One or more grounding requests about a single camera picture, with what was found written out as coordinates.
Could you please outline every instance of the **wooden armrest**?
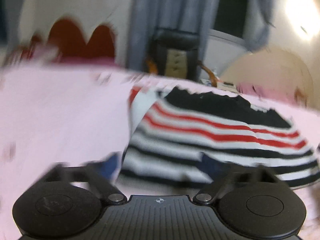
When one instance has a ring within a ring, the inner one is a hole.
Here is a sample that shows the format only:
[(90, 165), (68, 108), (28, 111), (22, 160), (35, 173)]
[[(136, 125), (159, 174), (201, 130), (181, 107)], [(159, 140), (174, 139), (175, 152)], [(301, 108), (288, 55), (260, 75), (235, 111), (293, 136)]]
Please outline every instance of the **wooden armrest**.
[(208, 69), (205, 65), (203, 65), (202, 61), (201, 60), (198, 60), (198, 65), (204, 70), (207, 72), (207, 74), (209, 75), (209, 80), (211, 81), (211, 86), (212, 87), (217, 87), (218, 84), (218, 79), (216, 78), (216, 76), (214, 75), (214, 73)]
[(148, 66), (148, 72), (150, 74), (154, 74), (154, 75), (158, 74), (157, 64), (153, 61), (153, 59), (150, 56), (146, 58), (146, 64)]

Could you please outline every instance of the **pink bed sheet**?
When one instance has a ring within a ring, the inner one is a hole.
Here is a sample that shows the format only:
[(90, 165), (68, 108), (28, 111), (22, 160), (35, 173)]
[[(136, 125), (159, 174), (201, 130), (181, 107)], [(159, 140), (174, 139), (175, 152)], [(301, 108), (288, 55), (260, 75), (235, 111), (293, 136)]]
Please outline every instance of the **pink bed sheet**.
[[(15, 200), (55, 162), (81, 165), (101, 160), (110, 152), (122, 152), (129, 140), (127, 99), (133, 73), (100, 68), (59, 70), (54, 65), (20, 66), (1, 77), (0, 87), (0, 240), (17, 240), (20, 232), (12, 218)], [(144, 76), (140, 84), (191, 92), (231, 92), (194, 82)], [(261, 107), (275, 108), (292, 119), (302, 135), (316, 147), (320, 141), (317, 112), (270, 100), (244, 96)], [(130, 196), (137, 192), (127, 192)], [(138, 192), (154, 195), (157, 192)], [(307, 221), (318, 217), (312, 188), (297, 192), (308, 206)]]

